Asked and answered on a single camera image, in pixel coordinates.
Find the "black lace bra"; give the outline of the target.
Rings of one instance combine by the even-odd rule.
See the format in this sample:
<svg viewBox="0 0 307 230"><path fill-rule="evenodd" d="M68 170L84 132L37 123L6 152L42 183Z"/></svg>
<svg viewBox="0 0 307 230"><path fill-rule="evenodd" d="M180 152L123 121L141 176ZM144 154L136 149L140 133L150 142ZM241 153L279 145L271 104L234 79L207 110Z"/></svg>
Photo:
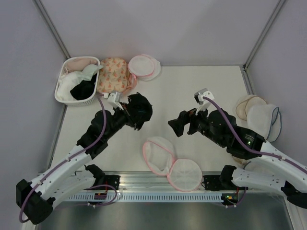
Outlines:
<svg viewBox="0 0 307 230"><path fill-rule="evenodd" d="M139 92L128 96L126 110L129 114L131 126L135 130L140 130L143 124L150 121L153 115L152 105L147 98Z"/></svg>

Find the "round mesh bag pink trim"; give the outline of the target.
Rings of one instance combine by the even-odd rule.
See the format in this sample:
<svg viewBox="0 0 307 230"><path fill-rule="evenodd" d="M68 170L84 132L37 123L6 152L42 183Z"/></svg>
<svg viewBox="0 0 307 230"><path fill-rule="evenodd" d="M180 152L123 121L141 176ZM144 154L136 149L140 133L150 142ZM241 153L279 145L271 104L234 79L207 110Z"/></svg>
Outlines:
<svg viewBox="0 0 307 230"><path fill-rule="evenodd" d="M202 181L199 165L190 159L178 159L174 145L163 137L149 137L142 147L144 161L156 175L166 177L178 191L196 190Z"/></svg>

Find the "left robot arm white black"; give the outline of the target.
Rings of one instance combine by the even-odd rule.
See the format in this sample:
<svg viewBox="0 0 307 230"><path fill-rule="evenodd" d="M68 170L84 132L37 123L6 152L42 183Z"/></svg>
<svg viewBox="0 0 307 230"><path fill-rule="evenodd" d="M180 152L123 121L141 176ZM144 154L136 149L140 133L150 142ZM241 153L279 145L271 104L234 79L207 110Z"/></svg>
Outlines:
<svg viewBox="0 0 307 230"><path fill-rule="evenodd" d="M55 166L16 185L16 204L21 209L19 221L37 225L43 222L66 198L81 190L101 189L104 172L90 162L108 147L111 139L124 126L140 130L152 116L152 107L141 102L120 103L111 113L102 108L72 150Z"/></svg>

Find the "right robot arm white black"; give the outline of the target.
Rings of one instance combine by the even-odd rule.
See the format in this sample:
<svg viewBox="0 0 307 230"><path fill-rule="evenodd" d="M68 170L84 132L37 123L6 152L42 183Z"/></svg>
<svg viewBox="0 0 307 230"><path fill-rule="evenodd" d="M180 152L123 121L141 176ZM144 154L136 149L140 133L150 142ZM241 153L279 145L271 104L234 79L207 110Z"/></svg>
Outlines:
<svg viewBox="0 0 307 230"><path fill-rule="evenodd" d="M259 189L279 194L291 204L307 207L307 168L277 150L256 132L238 126L236 118L224 110L212 112L191 109L182 111L178 118L168 121L177 137L189 126L188 134L200 133L226 152L249 163L260 163L266 173L252 172L233 165L223 167L218 185L210 185L204 177L207 190Z"/></svg>

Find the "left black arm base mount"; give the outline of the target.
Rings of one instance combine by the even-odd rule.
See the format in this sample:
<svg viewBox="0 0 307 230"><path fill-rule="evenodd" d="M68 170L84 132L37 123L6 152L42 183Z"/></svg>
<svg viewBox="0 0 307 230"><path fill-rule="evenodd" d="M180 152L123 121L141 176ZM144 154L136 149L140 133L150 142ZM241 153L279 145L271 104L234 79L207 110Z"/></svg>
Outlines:
<svg viewBox="0 0 307 230"><path fill-rule="evenodd" d="M108 175L95 164L87 165L85 166L85 169L94 177L94 184L89 187L89 190L110 189L109 187L105 187L103 185L110 185L118 190L120 182L119 175Z"/></svg>

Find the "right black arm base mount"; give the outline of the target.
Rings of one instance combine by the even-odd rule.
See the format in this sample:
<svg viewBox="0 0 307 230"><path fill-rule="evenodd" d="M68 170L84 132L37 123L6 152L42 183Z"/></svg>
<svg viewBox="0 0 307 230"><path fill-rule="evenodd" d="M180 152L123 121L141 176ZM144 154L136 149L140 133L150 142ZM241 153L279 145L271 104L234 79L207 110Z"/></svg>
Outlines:
<svg viewBox="0 0 307 230"><path fill-rule="evenodd" d="M232 182L235 169L237 167L226 165L220 175L204 175L202 187L206 191L236 191L238 186Z"/></svg>

